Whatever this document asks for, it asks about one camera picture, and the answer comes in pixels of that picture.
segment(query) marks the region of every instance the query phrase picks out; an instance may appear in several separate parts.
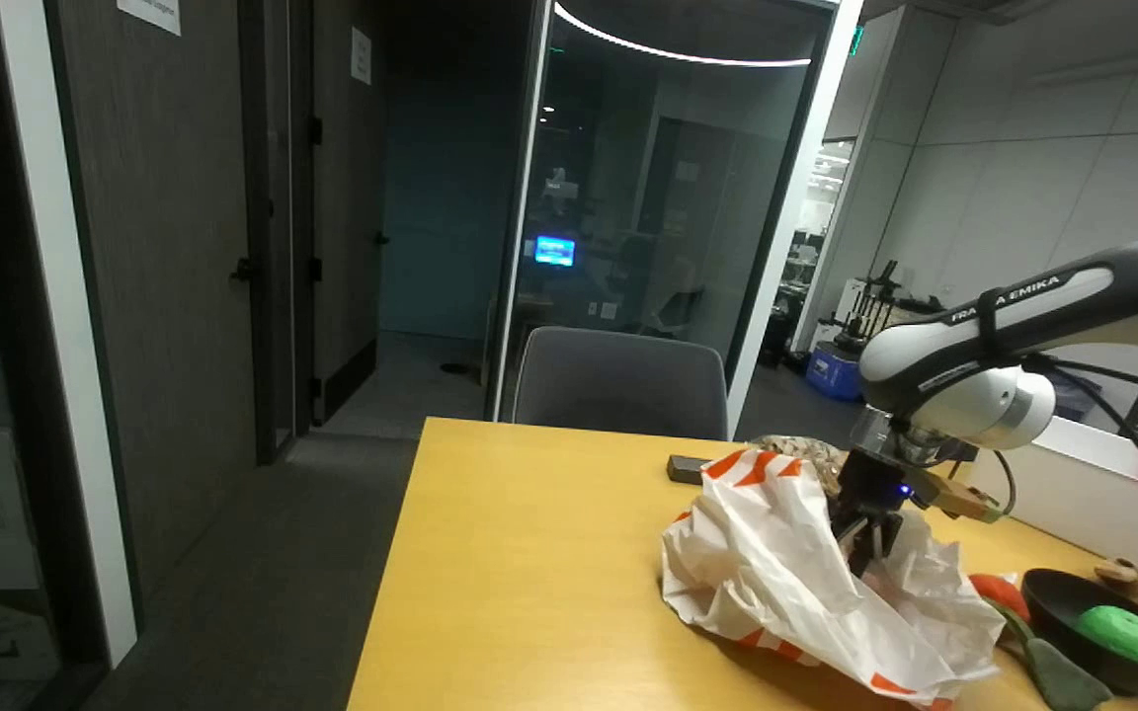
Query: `dark floor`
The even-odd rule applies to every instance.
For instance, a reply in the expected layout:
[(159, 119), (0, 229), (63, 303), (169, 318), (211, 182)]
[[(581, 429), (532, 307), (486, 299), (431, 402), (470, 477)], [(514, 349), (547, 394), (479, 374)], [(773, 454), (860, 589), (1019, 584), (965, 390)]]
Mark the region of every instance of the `dark floor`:
[[(465, 345), (385, 336), (379, 373), (283, 468), (253, 476), (86, 707), (345, 707), (420, 427), (428, 416), (482, 416), (482, 389), (444, 373), (470, 360)], [(792, 373), (757, 368), (738, 437), (840, 441), (855, 416)]]

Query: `chair backrest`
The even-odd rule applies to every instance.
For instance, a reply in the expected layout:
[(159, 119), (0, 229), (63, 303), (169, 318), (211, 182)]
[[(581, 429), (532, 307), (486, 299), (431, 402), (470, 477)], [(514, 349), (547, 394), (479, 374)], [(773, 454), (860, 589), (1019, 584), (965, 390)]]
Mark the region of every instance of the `chair backrest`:
[(726, 437), (722, 360), (687, 340), (532, 328), (511, 418)]

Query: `computer monitor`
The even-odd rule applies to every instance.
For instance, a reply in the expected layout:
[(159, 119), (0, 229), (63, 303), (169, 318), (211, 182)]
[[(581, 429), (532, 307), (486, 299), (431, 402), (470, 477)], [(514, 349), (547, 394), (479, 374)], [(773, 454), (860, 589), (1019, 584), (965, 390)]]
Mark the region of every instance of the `computer monitor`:
[(532, 256), (532, 265), (547, 265), (547, 270), (573, 270), (578, 265), (578, 237), (539, 233), (528, 256)]

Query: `plastic bag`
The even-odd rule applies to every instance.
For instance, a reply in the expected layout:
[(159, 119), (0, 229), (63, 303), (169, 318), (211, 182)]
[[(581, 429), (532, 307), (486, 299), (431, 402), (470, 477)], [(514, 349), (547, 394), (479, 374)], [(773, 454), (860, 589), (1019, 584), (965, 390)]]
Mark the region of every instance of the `plastic bag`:
[(990, 677), (1005, 622), (967, 584), (960, 548), (905, 515), (890, 556), (855, 578), (827, 515), (839, 449), (778, 448), (702, 468), (702, 495), (662, 535), (677, 616), (918, 707), (948, 707), (960, 684)]

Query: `wooden table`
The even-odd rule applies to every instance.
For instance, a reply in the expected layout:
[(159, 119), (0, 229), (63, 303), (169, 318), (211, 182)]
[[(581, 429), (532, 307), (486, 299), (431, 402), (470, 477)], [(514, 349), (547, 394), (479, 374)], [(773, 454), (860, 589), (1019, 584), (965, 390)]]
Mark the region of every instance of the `wooden table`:
[[(658, 599), (658, 535), (697, 497), (662, 477), (662, 457), (722, 449), (431, 418), (346, 707), (901, 707), (830, 669), (701, 636)], [(935, 537), (960, 537), (967, 568), (1094, 565), (1017, 520), (928, 520)], [(1000, 677), (971, 684), (960, 707), (1044, 707), (1013, 655), (997, 653), (997, 664)]]

